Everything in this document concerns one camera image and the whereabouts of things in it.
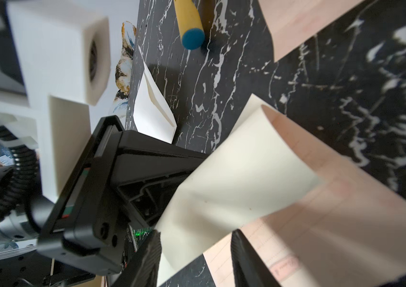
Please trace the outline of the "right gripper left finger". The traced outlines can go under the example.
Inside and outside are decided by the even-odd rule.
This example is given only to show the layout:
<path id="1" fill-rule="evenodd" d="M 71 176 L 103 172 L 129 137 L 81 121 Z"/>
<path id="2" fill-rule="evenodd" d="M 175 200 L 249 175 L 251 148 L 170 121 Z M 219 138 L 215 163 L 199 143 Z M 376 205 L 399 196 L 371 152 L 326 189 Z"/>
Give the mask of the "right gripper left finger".
<path id="1" fill-rule="evenodd" d="M 161 253 L 160 233 L 153 230 L 114 282 L 113 287 L 156 287 Z"/>

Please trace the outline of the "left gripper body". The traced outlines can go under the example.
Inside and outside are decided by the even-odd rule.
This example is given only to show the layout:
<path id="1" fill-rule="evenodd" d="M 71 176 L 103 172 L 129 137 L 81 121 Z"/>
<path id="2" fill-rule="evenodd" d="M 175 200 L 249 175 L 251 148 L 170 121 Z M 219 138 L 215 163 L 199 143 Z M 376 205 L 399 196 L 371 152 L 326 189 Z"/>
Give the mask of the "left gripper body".
<path id="1" fill-rule="evenodd" d="M 38 252 L 95 275 L 120 273 L 127 232 L 153 227 L 206 157 L 125 130 L 116 116 L 102 118 L 40 232 Z"/>

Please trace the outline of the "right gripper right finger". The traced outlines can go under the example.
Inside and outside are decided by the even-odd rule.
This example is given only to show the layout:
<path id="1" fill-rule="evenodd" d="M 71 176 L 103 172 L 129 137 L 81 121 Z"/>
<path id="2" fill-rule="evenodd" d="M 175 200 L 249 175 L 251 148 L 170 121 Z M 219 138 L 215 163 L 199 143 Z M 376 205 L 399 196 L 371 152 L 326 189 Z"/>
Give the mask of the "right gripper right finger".
<path id="1" fill-rule="evenodd" d="M 281 286 L 240 229 L 232 232 L 230 252 L 236 287 Z"/>

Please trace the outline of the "white envelope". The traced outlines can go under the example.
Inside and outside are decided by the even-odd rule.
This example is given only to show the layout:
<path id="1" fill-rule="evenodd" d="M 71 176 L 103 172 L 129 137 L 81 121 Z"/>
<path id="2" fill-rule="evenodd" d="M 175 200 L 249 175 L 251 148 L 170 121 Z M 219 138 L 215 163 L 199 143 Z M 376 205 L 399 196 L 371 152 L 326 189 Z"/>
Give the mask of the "white envelope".
<path id="1" fill-rule="evenodd" d="M 135 98 L 134 123 L 140 133 L 166 143 L 172 143 L 177 129 L 176 120 L 152 77 L 142 50 L 138 51 L 144 71 Z"/>

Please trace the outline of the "pink lined letter paper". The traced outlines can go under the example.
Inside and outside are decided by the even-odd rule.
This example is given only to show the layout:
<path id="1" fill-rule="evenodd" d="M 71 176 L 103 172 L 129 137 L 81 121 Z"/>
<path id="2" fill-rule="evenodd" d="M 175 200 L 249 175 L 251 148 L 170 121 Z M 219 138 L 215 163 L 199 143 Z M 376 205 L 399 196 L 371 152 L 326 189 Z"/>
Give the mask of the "pink lined letter paper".
<path id="1" fill-rule="evenodd" d="M 361 2 L 260 0 L 259 5 L 272 37 L 274 61 L 280 60 Z"/>

